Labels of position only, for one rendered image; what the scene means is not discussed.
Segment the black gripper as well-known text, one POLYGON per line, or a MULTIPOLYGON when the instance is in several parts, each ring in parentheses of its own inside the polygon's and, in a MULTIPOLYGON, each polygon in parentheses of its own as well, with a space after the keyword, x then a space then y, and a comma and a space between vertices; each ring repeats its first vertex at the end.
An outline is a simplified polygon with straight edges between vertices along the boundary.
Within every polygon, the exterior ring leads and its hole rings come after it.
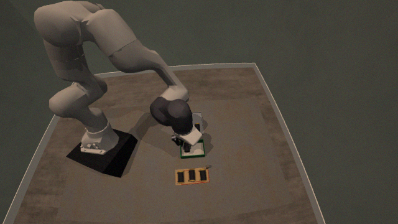
POLYGON ((180 141, 181 141, 181 146, 182 146, 182 148, 183 148, 183 150, 184 150, 184 141, 183 140, 181 140, 181 139, 178 139, 178 138, 176 138, 174 135, 172 135, 172 141, 174 141, 175 143, 176 143, 176 145, 177 146, 179 146, 180 145, 180 141))

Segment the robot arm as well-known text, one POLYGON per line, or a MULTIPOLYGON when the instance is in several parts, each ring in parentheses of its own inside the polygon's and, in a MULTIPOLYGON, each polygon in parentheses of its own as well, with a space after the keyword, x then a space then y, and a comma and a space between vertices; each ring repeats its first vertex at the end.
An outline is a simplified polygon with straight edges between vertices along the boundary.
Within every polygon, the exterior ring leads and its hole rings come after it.
POLYGON ((104 155, 119 140, 103 111, 88 107, 108 87, 90 72, 82 47, 85 41, 94 42, 106 57, 110 55, 111 63, 124 73, 157 72, 167 89, 151 103, 152 117, 159 124, 171 126, 176 138, 191 146, 201 139, 202 133, 192 123, 188 89, 156 51, 141 44, 116 11, 88 1, 63 1, 39 7, 34 22, 56 75, 75 82, 51 97, 49 108, 56 116, 83 123, 86 133, 81 152, 104 155))

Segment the green open-top box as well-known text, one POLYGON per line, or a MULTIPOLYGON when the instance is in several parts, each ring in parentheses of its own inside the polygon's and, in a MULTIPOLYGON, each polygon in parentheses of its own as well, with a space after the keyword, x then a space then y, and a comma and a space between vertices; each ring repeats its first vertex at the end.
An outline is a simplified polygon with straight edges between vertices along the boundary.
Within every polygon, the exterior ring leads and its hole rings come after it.
POLYGON ((191 146, 190 152, 184 152, 184 150, 180 145, 180 157, 181 159, 205 157, 204 140, 200 139, 198 143, 196 143, 194 146, 191 146), (182 150, 182 156, 181 156, 181 150, 182 150))

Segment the black battery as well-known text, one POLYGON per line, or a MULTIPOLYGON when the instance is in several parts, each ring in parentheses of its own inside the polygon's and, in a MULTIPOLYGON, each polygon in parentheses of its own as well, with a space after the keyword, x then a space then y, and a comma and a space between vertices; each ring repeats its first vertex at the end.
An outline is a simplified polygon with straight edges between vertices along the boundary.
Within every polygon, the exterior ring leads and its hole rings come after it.
POLYGON ((199 130, 199 132, 200 132, 200 124, 199 124, 199 123, 195 123, 195 127, 196 127, 197 130, 199 130))
POLYGON ((206 170, 200 169, 200 178, 201 180, 206 180, 206 170))
POLYGON ((189 180, 190 181, 195 181, 195 170, 190 170, 189 171, 189 180))
POLYGON ((178 182, 184 182, 183 171, 178 171, 178 182))
POLYGON ((184 141, 184 152, 190 152, 189 144, 184 141))

